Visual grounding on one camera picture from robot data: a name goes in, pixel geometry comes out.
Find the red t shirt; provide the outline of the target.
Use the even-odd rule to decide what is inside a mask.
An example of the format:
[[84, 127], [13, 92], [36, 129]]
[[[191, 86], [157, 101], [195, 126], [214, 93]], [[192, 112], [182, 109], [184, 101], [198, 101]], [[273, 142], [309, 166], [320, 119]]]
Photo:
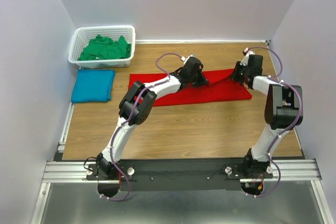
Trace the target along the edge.
[[198, 88], [189, 85], [177, 93], [157, 99], [153, 106], [250, 100], [252, 95], [247, 89], [229, 78], [232, 72], [233, 69], [204, 71], [203, 74], [209, 81], [208, 85]]

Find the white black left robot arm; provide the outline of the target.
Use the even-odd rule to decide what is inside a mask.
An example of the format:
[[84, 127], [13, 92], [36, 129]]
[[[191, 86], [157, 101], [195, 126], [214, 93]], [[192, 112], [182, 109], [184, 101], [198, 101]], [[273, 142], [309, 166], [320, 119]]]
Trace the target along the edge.
[[194, 56], [181, 57], [183, 66], [154, 82], [136, 81], [119, 104], [119, 117], [114, 133], [105, 149], [97, 156], [98, 174], [112, 179], [121, 169], [117, 166], [122, 152], [134, 129], [149, 116], [156, 100], [194, 86], [207, 85], [203, 75], [203, 64]]

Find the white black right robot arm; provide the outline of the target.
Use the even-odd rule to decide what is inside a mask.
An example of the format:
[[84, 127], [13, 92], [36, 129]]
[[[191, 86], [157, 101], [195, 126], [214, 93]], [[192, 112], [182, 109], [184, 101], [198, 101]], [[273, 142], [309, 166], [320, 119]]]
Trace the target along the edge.
[[265, 173], [281, 139], [303, 120], [302, 87], [263, 76], [262, 66], [263, 56], [253, 51], [246, 52], [243, 60], [236, 62], [234, 72], [230, 76], [233, 81], [245, 84], [267, 98], [264, 130], [241, 164], [234, 165], [232, 170], [225, 168], [228, 176], [255, 178]]

